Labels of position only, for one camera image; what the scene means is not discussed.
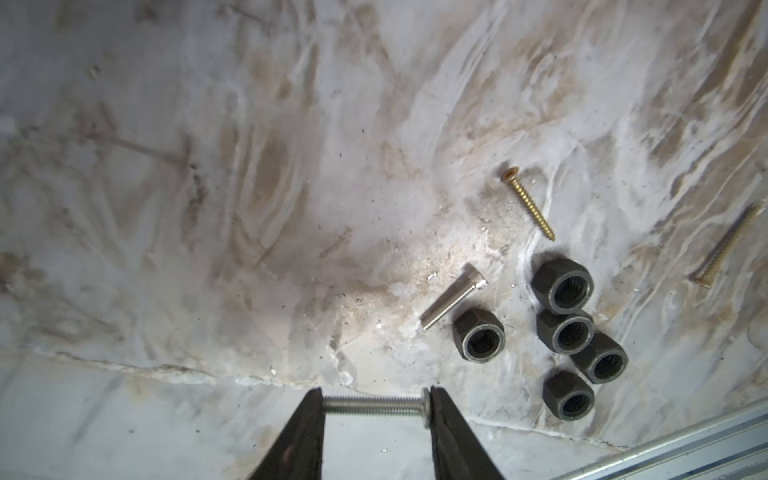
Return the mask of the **small silver screw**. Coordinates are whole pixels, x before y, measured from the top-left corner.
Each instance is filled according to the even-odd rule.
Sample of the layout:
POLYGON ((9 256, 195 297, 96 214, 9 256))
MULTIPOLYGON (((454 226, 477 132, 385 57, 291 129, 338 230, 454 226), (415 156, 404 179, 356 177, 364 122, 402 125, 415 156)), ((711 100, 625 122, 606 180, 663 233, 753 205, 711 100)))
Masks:
POLYGON ((477 268, 465 264, 457 279, 419 317, 422 329, 432 328, 470 294, 484 289, 487 285, 487 279, 477 268))
POLYGON ((334 415, 386 417, 418 417, 425 428, 431 425, 430 392, 424 388, 419 396, 324 396, 323 412, 334 415))

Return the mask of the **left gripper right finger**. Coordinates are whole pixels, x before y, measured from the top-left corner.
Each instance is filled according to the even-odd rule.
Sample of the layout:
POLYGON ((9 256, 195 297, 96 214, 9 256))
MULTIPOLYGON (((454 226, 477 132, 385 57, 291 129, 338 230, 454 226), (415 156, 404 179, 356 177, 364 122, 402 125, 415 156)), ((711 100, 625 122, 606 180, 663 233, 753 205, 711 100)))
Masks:
POLYGON ((503 480, 478 438, 441 387, 430 389, 430 433, 437 480, 503 480))

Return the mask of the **brass wood screw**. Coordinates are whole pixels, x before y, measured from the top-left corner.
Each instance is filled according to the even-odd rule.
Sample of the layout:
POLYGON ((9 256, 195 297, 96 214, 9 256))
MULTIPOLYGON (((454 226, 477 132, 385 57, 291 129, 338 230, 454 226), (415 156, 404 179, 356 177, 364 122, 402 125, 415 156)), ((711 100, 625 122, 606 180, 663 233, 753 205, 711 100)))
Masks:
POLYGON ((527 189, 522 185, 518 178, 519 174, 519 168, 518 167, 512 167, 505 171, 501 179, 504 183, 508 184, 512 190, 516 193, 528 213, 530 214, 533 221, 538 225, 539 229, 542 231, 543 235, 550 241, 554 242, 556 240, 555 233, 543 214, 541 213, 538 206, 533 201, 532 197, 528 193, 527 189))
POLYGON ((740 216, 729 227, 724 236, 713 248, 701 267, 694 272, 690 280, 707 289, 711 289, 717 274, 735 245, 745 235, 765 208, 762 201, 753 202, 745 207, 740 216))

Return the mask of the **black hex nut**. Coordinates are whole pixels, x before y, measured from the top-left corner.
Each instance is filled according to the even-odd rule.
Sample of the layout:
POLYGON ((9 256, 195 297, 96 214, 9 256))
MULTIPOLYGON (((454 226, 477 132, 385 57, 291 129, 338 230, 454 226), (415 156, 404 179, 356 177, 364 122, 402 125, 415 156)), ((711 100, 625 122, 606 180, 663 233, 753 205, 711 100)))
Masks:
POLYGON ((505 330, 491 311, 469 308, 452 323, 454 342, 461 357, 473 363, 487 363, 504 349, 505 330))
POLYGON ((611 382, 622 375, 629 364, 623 347, 603 332, 596 331, 580 352, 570 356, 575 367, 593 384, 611 382))
POLYGON ((592 388, 568 371, 557 371, 544 381, 542 398, 552 414, 564 421, 585 417, 595 402, 592 388))
POLYGON ((595 326, 593 318, 583 310, 565 315, 542 310, 536 317, 536 332, 549 350, 570 356, 589 345, 594 337, 595 326))
POLYGON ((543 263, 535 272, 531 287, 543 307, 555 315, 567 315, 581 309, 594 291, 590 272, 567 258, 543 263))

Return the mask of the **aluminium mounting rail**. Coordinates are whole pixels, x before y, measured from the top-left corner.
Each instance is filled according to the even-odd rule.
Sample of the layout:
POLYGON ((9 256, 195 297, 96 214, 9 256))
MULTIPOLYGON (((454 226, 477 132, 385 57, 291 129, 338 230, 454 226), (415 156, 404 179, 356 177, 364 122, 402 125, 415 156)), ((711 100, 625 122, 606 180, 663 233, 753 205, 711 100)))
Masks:
POLYGON ((767 400, 648 442, 564 479, 765 479, 767 400))

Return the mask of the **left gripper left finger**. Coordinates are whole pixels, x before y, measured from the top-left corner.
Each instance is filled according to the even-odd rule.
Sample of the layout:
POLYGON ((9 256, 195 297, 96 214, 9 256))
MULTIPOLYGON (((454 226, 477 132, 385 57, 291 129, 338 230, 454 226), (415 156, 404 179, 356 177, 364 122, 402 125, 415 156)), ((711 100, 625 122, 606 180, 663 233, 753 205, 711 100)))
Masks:
POLYGON ((325 413, 320 388, 306 393, 249 480, 320 480, 325 413))

